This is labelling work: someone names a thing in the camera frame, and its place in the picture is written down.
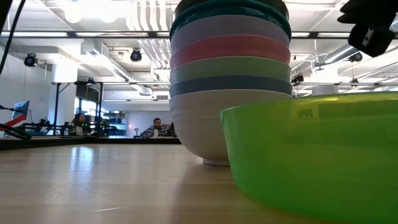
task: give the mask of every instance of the white bowl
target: white bowl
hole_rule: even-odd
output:
[[[181,143],[206,164],[227,166],[228,155],[219,112],[266,100],[290,98],[267,90],[209,90],[175,96],[170,110]]]

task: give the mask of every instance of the person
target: person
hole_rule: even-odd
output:
[[[83,135],[85,133],[86,117],[84,114],[78,113],[70,123],[71,128],[69,129],[69,135]]]
[[[167,126],[162,125],[162,120],[160,118],[154,119],[154,125],[145,130],[140,138],[156,138],[159,136],[167,135]]]

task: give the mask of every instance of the man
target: man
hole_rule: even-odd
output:
[[[167,135],[167,127],[162,125],[160,118],[154,119],[154,125],[149,127],[146,131],[141,133],[140,138],[156,138]]]

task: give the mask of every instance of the woman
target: woman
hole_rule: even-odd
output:
[[[71,127],[69,128],[69,135],[84,135],[86,131],[86,117],[84,114],[78,113],[75,115],[75,118],[70,123]]]

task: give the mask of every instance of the desk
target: desk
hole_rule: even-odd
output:
[[[0,151],[0,217],[12,224],[312,224],[263,207],[229,167],[181,145],[87,144]]]

